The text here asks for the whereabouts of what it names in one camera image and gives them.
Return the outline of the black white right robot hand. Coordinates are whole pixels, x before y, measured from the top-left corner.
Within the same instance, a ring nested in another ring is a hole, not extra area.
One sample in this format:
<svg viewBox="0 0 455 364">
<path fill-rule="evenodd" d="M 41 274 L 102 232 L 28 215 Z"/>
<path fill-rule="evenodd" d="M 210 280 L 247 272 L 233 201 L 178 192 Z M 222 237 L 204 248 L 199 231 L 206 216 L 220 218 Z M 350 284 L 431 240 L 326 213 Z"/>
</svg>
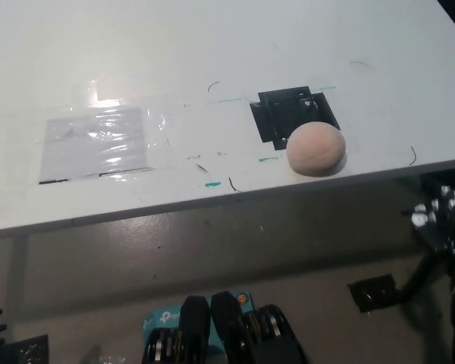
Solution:
<svg viewBox="0 0 455 364">
<path fill-rule="evenodd" d="M 432 185 L 426 203 L 413 209 L 411 224 L 430 252 L 455 256 L 455 190 L 445 184 Z"/>
</svg>

